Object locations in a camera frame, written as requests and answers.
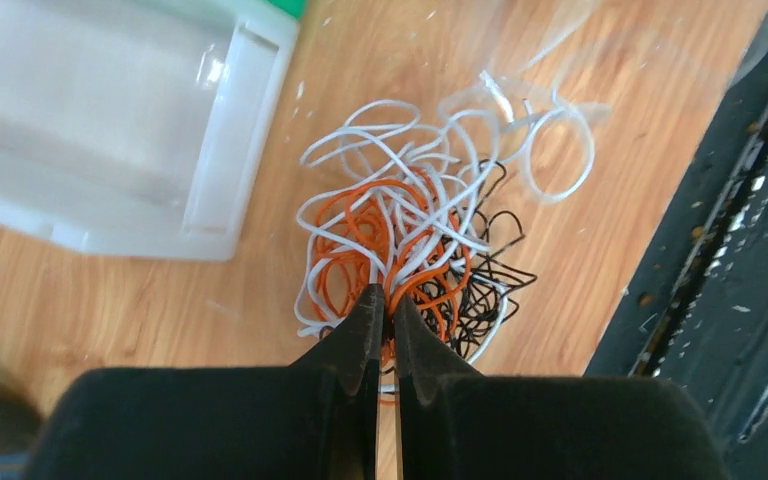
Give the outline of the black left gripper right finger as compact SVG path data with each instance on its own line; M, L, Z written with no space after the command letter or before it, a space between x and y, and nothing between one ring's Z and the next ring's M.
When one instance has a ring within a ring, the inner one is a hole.
M489 376L402 299L394 312L405 479L725 479L695 403L655 378Z

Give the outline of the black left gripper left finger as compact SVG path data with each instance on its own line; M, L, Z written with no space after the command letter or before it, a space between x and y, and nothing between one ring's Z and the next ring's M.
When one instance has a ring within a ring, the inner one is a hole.
M61 397L28 479L371 479L385 295L287 366L100 368Z

